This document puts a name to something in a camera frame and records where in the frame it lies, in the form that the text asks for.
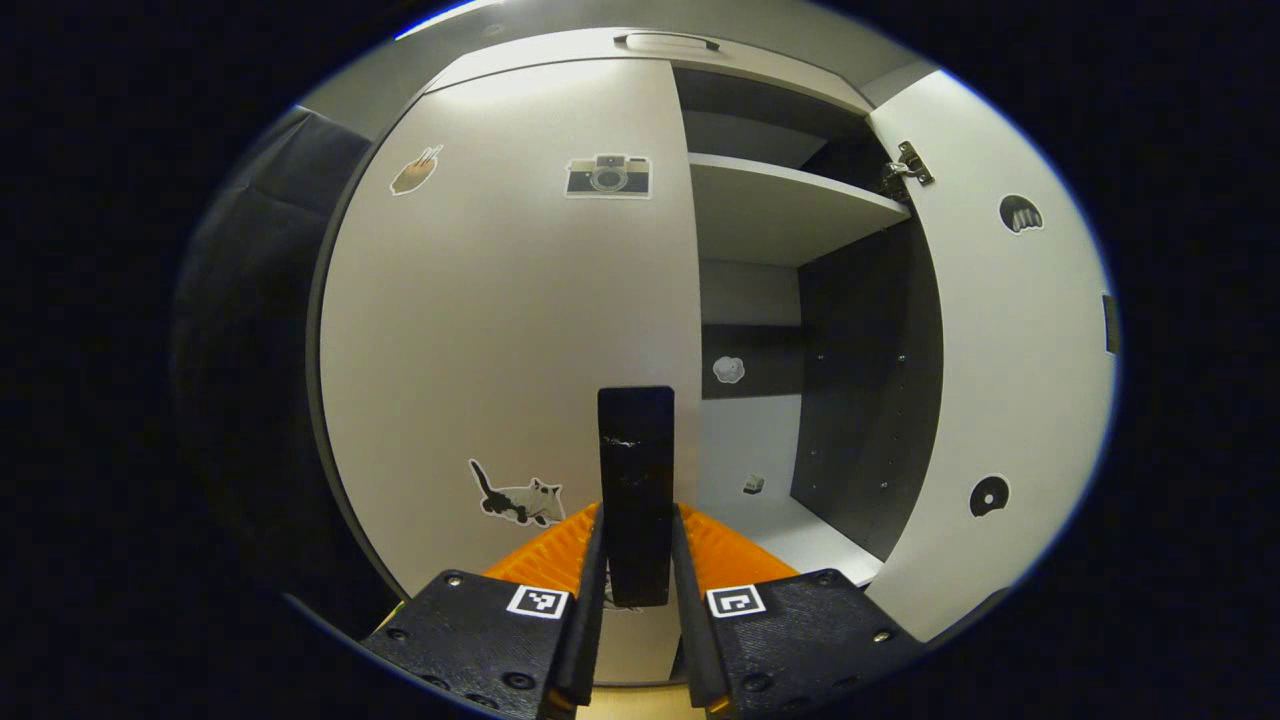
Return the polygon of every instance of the dark gray cabinet side panel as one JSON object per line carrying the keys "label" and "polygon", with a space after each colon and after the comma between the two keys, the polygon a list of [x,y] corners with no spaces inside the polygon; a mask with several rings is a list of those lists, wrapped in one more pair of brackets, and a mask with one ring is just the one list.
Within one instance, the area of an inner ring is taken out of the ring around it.
{"label": "dark gray cabinet side panel", "polygon": [[305,360],[325,227],[367,149],[301,106],[265,131],[192,233],[170,334],[183,456],[244,569],[353,635],[399,598],[330,492]]}
{"label": "dark gray cabinet side panel", "polygon": [[942,400],[942,316],[914,217],[799,269],[809,342],[791,496],[884,560],[920,493]]}

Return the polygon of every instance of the cabinet shelf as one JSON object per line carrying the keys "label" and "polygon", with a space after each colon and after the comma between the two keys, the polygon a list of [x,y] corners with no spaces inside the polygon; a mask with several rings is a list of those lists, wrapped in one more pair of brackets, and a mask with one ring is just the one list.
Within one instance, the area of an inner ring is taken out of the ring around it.
{"label": "cabinet shelf", "polygon": [[700,507],[800,573],[835,568],[865,585],[884,566],[874,555],[791,497],[753,498]]}
{"label": "cabinet shelf", "polygon": [[874,192],[767,163],[689,154],[698,255],[797,268],[910,217]]}

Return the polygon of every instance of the metal hinge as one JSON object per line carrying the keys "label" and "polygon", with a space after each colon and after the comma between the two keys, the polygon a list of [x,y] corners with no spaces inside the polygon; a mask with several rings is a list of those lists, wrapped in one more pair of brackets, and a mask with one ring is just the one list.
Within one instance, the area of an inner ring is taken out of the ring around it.
{"label": "metal hinge", "polygon": [[915,178],[920,181],[920,184],[929,184],[933,182],[933,174],[924,165],[924,160],[920,159],[915,147],[911,147],[910,141],[900,142],[897,149],[901,155],[896,163],[884,163],[876,191],[891,200],[909,202],[910,195],[906,192],[906,186],[902,184],[902,178]]}

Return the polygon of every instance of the wooden floor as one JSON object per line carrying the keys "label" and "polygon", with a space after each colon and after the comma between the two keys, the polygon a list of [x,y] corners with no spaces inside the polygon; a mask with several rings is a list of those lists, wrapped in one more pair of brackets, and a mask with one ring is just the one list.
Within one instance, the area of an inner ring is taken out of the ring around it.
{"label": "wooden floor", "polygon": [[701,720],[707,714],[689,706],[689,685],[602,688],[591,691],[591,705],[577,708],[579,720]]}

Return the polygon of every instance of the sticker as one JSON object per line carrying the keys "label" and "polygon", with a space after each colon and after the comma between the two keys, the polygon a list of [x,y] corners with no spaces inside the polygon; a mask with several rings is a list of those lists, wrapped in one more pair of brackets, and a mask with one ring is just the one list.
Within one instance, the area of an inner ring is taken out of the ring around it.
{"label": "sticker", "polygon": [[982,518],[1006,505],[1009,505],[1009,483],[1000,475],[983,478],[969,493],[969,512],[973,512],[974,518]]}
{"label": "sticker", "polygon": [[1041,217],[1039,208],[1021,195],[1006,195],[1000,201],[1000,222],[1005,223],[1005,227],[1014,234],[1044,228],[1044,218]]}
{"label": "sticker", "polygon": [[764,602],[760,601],[760,593],[756,592],[755,585],[707,591],[707,605],[712,609],[712,615],[717,618],[764,612]]}
{"label": "sticker", "polygon": [[649,200],[653,165],[630,152],[600,152],[589,160],[570,160],[566,197]]}
{"label": "sticker", "polygon": [[742,365],[741,357],[723,356],[712,365],[712,372],[716,373],[716,379],[726,383],[733,384],[746,375],[746,366]]}
{"label": "sticker", "polygon": [[529,480],[525,487],[493,488],[484,468],[475,460],[471,464],[471,477],[480,486],[484,498],[480,509],[489,515],[506,518],[517,525],[536,523],[545,528],[564,519],[564,506],[561,503],[559,491],[564,486],[549,486],[538,478]]}
{"label": "sticker", "polygon": [[511,602],[507,603],[507,612],[557,620],[564,614],[566,605],[568,605],[568,593],[564,591],[520,585]]}
{"label": "sticker", "polygon": [[426,178],[431,177],[435,168],[440,167],[440,150],[444,150],[443,145],[428,147],[415,160],[401,168],[399,174],[392,181],[392,195],[407,195],[422,187]]}
{"label": "sticker", "polygon": [[748,475],[746,484],[742,486],[742,492],[746,495],[759,495],[764,489],[764,478],[760,475]]}

